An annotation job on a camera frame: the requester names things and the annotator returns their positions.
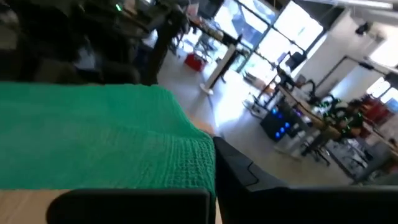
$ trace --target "red object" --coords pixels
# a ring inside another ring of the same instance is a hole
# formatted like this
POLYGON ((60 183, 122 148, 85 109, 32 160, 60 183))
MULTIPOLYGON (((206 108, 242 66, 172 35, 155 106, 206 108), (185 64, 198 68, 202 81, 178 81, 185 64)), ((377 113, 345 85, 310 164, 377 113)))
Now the red object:
POLYGON ((206 61, 203 60, 198 55, 196 55, 195 53, 188 54, 184 63, 186 63, 189 67, 191 67, 197 72, 202 72, 206 66, 206 61))

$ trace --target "green led light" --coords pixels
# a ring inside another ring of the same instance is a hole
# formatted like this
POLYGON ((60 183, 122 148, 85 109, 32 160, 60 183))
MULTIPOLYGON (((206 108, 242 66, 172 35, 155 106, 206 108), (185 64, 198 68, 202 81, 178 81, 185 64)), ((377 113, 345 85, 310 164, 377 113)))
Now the green led light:
POLYGON ((122 11, 122 8, 120 8, 119 4, 116 4, 116 9, 118 9, 118 11, 122 11))

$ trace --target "large window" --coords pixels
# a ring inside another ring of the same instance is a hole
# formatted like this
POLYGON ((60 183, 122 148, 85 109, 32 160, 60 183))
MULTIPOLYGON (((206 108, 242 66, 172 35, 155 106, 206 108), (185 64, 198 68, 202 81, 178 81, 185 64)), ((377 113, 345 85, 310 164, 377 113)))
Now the large window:
POLYGON ((259 43, 243 71, 255 74, 264 81, 276 74, 271 64, 280 65, 285 71, 291 72, 290 67, 285 64, 290 56, 300 58, 304 55, 304 51, 308 50, 322 30, 323 27, 301 7, 293 1, 289 2, 274 26, 259 43))
POLYGON ((366 93, 375 98, 380 97, 384 92, 390 88, 390 83, 385 81, 384 78, 379 78, 373 85, 371 85, 366 93))
POLYGON ((276 18, 276 13, 271 9, 271 6, 263 0, 239 0, 240 3, 244 4, 247 8, 252 10, 256 15, 272 23, 276 18))
POLYGON ((291 54, 294 52, 303 53, 300 48, 274 29, 269 31, 256 52, 276 65, 281 63, 288 52, 291 54))
POLYGON ((398 90, 395 88, 389 89, 384 95, 380 97, 380 101, 382 103, 387 103, 392 99, 398 101, 398 90))
POLYGON ((316 20, 294 2, 286 6, 276 21, 275 28, 303 49, 307 49, 323 30, 316 20))
POLYGON ((242 43, 251 49, 262 37, 268 25, 234 0, 226 0, 215 16, 215 21, 229 35, 243 35, 242 43))

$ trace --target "desk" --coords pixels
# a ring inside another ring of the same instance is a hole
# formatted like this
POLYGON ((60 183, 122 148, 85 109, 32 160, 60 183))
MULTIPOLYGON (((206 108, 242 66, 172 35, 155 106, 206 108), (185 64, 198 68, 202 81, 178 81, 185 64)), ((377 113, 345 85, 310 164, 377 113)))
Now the desk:
MULTIPOLYGON (((314 150, 316 147, 323 144, 324 142, 327 142, 331 139, 338 139, 340 137, 340 132, 336 128, 327 125, 322 120, 321 117, 310 112, 310 106, 306 102, 296 99, 296 97, 294 97, 288 90, 286 90, 282 87, 279 87, 279 90, 285 96, 286 100, 295 102, 297 104, 296 108, 304 116, 308 117, 311 120, 314 127, 316 127, 317 129, 319 129, 321 131, 321 133, 313 140, 313 142, 309 145, 309 147, 307 147, 307 149, 302 153, 303 156, 305 156, 306 154, 308 154, 309 152, 311 152, 312 150, 314 150)), ((367 127, 367 126, 364 126, 364 127, 366 127, 368 129, 368 131, 370 131, 372 134, 375 134, 380 139, 380 142, 382 144, 385 144, 389 148, 391 153, 389 155, 383 156, 382 158, 380 158, 376 161, 372 161, 372 162, 368 163, 367 168, 365 168, 365 170, 363 170, 362 173, 360 173, 358 176, 353 178, 354 184, 368 179, 368 177, 374 171, 380 169, 389 160, 389 158, 393 158, 396 161, 398 160, 398 152, 395 151, 396 148, 391 143, 389 143, 387 140, 385 140, 382 136, 375 133, 372 130, 372 128, 367 127)))
POLYGON ((311 106, 307 102, 297 99, 281 86, 279 87, 279 91, 285 96, 286 100, 297 104, 296 109, 306 116, 313 123, 314 127, 329 135, 331 139, 338 139, 340 137, 340 132, 336 128, 327 125, 323 118, 311 112, 311 106))

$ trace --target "window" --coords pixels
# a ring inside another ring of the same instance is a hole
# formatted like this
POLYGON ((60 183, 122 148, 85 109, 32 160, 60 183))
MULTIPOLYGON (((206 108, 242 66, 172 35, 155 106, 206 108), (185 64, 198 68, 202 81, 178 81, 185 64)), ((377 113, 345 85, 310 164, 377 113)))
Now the window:
POLYGON ((247 64, 244 66, 244 71, 250 75, 264 81, 265 84, 277 74, 276 70, 272 70, 272 66, 258 54, 252 54, 247 64))
POLYGON ((272 23, 276 18, 276 14, 271 9, 271 6, 262 0, 239 0, 239 2, 269 23, 272 23))
POLYGON ((307 49, 323 30, 316 20, 293 1, 279 16, 275 27, 303 49, 307 49))
POLYGON ((380 97, 385 91, 390 88, 390 83, 385 81, 383 78, 379 78, 373 85, 371 85, 366 93, 372 95, 375 98, 380 97))
POLYGON ((300 52, 303 54, 301 49, 292 44, 289 39, 286 39, 282 34, 278 33, 274 29, 269 31, 260 43, 256 52, 276 65, 282 62, 288 52, 291 54, 294 52, 300 52))
POLYGON ((398 90, 396 88, 389 89, 386 94, 380 97, 382 103, 387 103, 391 99, 398 101, 398 90))
POLYGON ((396 49, 398 49, 398 43, 396 39, 386 40, 370 55, 370 58, 371 60, 382 65, 395 67, 398 64, 398 58, 393 57, 391 52, 395 52, 396 49))
POLYGON ((234 0, 224 2, 215 16, 215 21, 223 31, 235 38, 242 34, 242 42, 251 49, 268 28, 265 22, 234 0))

